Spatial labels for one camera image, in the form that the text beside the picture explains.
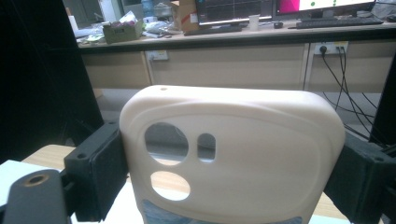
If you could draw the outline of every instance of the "oval hole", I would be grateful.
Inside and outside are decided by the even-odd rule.
[[[183,161],[189,151],[184,133],[169,123],[155,123],[145,133],[149,155],[164,165],[176,165]]]
[[[198,137],[198,158],[201,161],[213,161],[216,156],[216,138],[210,133]]]
[[[185,200],[191,192],[186,179],[165,171],[155,172],[151,175],[151,186],[155,192],[171,201]]]

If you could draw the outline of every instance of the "power outlet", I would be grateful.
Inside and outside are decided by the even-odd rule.
[[[149,50],[146,51],[149,60],[168,60],[168,52],[166,50]]]
[[[337,42],[321,42],[315,45],[314,54],[321,55],[320,48],[325,46],[327,48],[325,54],[339,54],[340,51],[338,49],[344,48],[341,50],[341,53],[347,53],[347,41],[337,41]]]

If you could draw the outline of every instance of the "cup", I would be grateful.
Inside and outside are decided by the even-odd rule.
[[[248,26],[250,28],[250,31],[259,30],[259,18],[260,15],[252,15],[248,17]]]

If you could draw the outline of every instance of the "circular hole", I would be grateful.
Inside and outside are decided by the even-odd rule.
[[[152,159],[163,165],[176,165],[183,161],[189,151],[184,133],[176,126],[159,122],[145,132],[146,149]]]
[[[151,186],[160,196],[171,201],[181,201],[189,197],[191,188],[180,175],[159,171],[151,175]]]
[[[87,157],[87,155],[85,155],[84,153],[79,153],[78,155],[77,155],[77,158],[79,158],[79,159],[84,159],[84,158],[86,158]]]
[[[35,175],[29,178],[28,180],[26,180],[24,186],[25,187],[37,186],[47,181],[48,178],[49,178],[48,175]]]

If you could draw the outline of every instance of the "computer monitor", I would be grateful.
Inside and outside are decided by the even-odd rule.
[[[200,25],[239,24],[248,16],[271,20],[272,0],[195,0]]]
[[[375,0],[275,0],[274,17],[290,16],[297,19],[321,17],[323,12],[371,10]]]

